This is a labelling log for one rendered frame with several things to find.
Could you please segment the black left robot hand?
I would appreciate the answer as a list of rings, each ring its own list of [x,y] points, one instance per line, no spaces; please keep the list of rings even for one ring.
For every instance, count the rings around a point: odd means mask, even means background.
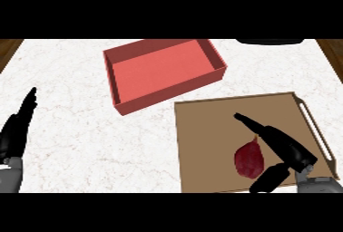
[[[10,158],[22,157],[36,106],[36,88],[33,88],[22,100],[19,111],[9,116],[0,130],[0,164],[9,164]]]

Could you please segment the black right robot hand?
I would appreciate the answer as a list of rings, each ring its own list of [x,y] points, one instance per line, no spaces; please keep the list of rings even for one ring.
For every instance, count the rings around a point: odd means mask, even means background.
[[[308,174],[313,170],[318,158],[305,146],[275,127],[263,126],[257,121],[240,113],[235,118],[250,130],[260,136],[265,144],[278,155],[282,162],[271,166],[250,186],[250,193],[271,193],[290,176],[294,170],[296,183],[308,182]]]

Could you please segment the brown wooden tray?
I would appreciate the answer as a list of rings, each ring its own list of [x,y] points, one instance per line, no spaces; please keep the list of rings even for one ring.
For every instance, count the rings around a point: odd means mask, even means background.
[[[336,178],[336,158],[313,128],[308,106],[294,93],[275,93],[174,104],[179,142],[180,190],[237,192],[254,180],[237,173],[235,152],[254,140],[254,132],[235,114],[284,131],[316,156],[312,178]]]

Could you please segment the red cardboard box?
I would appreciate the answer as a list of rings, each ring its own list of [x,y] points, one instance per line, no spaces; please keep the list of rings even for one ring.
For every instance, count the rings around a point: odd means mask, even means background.
[[[226,71],[209,39],[145,39],[105,50],[104,58],[121,115],[214,83]]]

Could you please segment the black rounded appliance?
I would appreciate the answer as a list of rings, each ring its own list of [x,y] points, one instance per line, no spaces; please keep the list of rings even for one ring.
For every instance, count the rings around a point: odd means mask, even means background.
[[[305,39],[237,39],[243,44],[285,45],[300,44]]]

